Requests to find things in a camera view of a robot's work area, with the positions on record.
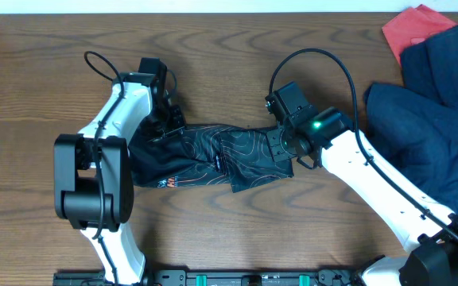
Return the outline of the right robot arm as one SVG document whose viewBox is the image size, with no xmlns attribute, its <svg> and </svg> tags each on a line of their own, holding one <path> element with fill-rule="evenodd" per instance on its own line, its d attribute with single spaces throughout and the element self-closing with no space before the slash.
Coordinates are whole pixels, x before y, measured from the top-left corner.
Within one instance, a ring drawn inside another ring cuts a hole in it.
<svg viewBox="0 0 458 286">
<path fill-rule="evenodd" d="M 379 257 L 357 271 L 354 285 L 458 285 L 458 215 L 406 179 L 353 121 L 322 112 L 294 82 L 266 96 L 278 128 L 268 136 L 275 160 L 309 156 L 352 188 L 388 225 L 406 252 Z"/>
</svg>

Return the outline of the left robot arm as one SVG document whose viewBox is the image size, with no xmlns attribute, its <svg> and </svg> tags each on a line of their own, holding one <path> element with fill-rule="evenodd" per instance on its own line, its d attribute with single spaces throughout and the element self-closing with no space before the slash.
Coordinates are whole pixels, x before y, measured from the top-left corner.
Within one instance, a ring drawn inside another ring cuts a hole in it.
<svg viewBox="0 0 458 286">
<path fill-rule="evenodd" d="M 58 272 L 55 285 L 153 285 L 155 275 L 129 224 L 134 205 L 129 143 L 135 134 L 162 143 L 184 131 L 165 88 L 167 66 L 143 57 L 137 71 L 116 71 L 111 96 L 75 134 L 55 140 L 54 205 L 59 218 L 89 239 L 103 269 Z"/>
</svg>

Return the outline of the black cycling jersey orange lines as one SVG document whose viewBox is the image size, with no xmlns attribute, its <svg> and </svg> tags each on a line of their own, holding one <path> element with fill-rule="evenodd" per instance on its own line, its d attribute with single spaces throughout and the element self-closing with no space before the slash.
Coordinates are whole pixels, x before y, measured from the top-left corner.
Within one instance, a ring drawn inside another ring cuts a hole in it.
<svg viewBox="0 0 458 286">
<path fill-rule="evenodd" d="M 229 184 L 236 193 L 292 178 L 290 160 L 272 159 L 266 138 L 270 130 L 190 125 L 158 141 L 139 130 L 129 146 L 134 184 L 158 188 Z"/>
</svg>

